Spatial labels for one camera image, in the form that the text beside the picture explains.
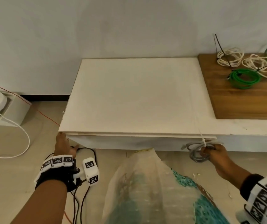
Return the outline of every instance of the coiled gray cable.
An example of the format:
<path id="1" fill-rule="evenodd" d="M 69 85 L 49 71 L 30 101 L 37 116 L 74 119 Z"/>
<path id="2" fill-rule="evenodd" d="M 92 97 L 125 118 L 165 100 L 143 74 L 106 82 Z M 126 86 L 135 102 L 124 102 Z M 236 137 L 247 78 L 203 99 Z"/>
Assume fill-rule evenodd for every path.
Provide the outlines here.
<path id="1" fill-rule="evenodd" d="M 191 145 L 197 145 L 195 148 L 190 148 Z M 181 147 L 181 150 L 187 148 L 190 151 L 190 158 L 195 161 L 196 163 L 203 163 L 206 160 L 209 160 L 210 156 L 206 154 L 206 156 L 202 156 L 200 154 L 201 148 L 204 147 L 204 142 L 199 142 L 199 143 L 187 143 L 186 145 L 183 145 Z M 211 142 L 206 142 L 206 147 L 210 149 L 215 149 L 214 144 Z"/>

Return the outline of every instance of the beige floor tile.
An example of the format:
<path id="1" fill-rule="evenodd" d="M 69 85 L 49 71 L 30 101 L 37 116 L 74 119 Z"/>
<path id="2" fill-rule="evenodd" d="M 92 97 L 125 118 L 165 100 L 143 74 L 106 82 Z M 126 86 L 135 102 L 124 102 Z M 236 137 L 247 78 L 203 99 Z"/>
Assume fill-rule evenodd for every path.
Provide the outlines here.
<path id="1" fill-rule="evenodd" d="M 0 159 L 0 211 L 2 211 L 0 223 L 9 223 L 25 204 L 34 191 L 33 180 L 43 160 L 54 150 L 58 126 L 36 112 L 35 108 L 60 123 L 65 106 L 66 102 L 35 102 L 22 124 L 31 138 L 30 149 L 18 158 Z M 16 155 L 22 152 L 26 145 L 27 138 L 21 129 L 0 126 L 0 155 Z M 109 181 L 120 164 L 134 152 L 134 150 L 96 150 L 100 182 L 91 187 L 87 194 L 83 205 L 83 223 L 100 222 Z M 222 207 L 222 211 L 232 223 L 237 223 L 235 212 L 243 208 L 245 201 L 233 185 L 217 175 L 210 162 L 197 164 L 189 158 L 188 152 L 157 151 L 157 155 L 178 173 L 192 178 L 195 174 L 194 180 L 214 197 L 215 202 Z M 229 156 L 252 173 L 267 176 L 267 153 L 230 152 Z M 81 162 L 88 157 L 93 157 L 93 152 L 83 149 L 79 151 L 77 160 Z M 86 190 L 85 183 L 78 189 L 76 194 L 80 202 Z M 70 193 L 67 196 L 65 211 L 72 219 L 73 198 Z M 63 218 L 63 223 L 68 223 L 66 218 Z"/>

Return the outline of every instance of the bag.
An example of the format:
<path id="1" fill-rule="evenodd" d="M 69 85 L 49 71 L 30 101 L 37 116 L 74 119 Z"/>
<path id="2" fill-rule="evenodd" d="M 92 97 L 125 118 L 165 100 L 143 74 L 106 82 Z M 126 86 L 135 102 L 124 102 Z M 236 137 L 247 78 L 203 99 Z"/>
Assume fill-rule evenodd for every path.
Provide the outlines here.
<path id="1" fill-rule="evenodd" d="M 166 166 L 154 149 L 137 151 L 112 177 L 103 224 L 228 224 L 210 195 Z"/>

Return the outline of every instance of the white cord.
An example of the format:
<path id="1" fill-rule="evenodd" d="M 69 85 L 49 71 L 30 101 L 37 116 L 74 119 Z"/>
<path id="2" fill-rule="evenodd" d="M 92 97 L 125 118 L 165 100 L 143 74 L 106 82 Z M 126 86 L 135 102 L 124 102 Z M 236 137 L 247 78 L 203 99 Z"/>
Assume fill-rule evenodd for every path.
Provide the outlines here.
<path id="1" fill-rule="evenodd" d="M 267 57 L 252 54 L 250 57 L 242 60 L 242 65 L 252 70 L 258 70 L 258 74 L 267 78 L 263 73 L 267 73 Z"/>
<path id="2" fill-rule="evenodd" d="M 227 61 L 226 56 L 233 56 L 235 60 L 230 61 L 230 63 Z M 220 51 L 217 54 L 217 63 L 224 67 L 238 67 L 241 64 L 241 60 L 244 56 L 244 52 L 240 48 L 231 48 L 225 51 L 225 55 L 223 51 Z"/>
<path id="3" fill-rule="evenodd" d="M 9 122 L 14 123 L 14 124 L 17 125 L 19 128 L 21 128 L 21 129 L 25 132 L 25 134 L 27 135 L 28 140 L 29 140 L 29 143 L 28 143 L 28 146 L 27 146 L 26 150 L 23 151 L 22 153 L 20 153 L 20 154 L 18 154 L 18 155 L 16 155 L 16 156 L 9 156 L 9 157 L 1 157 L 1 156 L 0 156 L 0 159 L 10 159 L 10 158 L 15 158 L 15 157 L 21 156 L 21 155 L 24 154 L 24 153 L 29 149 L 29 147 L 30 147 L 30 137 L 29 137 L 29 135 L 28 135 L 27 132 L 26 132 L 20 125 L 18 125 L 16 122 L 14 122 L 14 121 L 12 121 L 12 120 L 9 120 L 9 119 L 5 118 L 2 114 L 0 114 L 0 116 L 3 117 L 5 120 L 8 120 Z"/>

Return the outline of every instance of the white plywood sheet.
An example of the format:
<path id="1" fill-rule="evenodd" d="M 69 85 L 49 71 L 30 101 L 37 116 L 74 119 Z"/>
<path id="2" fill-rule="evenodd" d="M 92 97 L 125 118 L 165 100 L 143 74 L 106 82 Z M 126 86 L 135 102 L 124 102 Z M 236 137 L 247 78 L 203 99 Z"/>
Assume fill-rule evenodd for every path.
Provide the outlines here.
<path id="1" fill-rule="evenodd" d="M 215 119 L 197 58 L 84 59 L 59 130 L 267 135 L 267 120 Z"/>

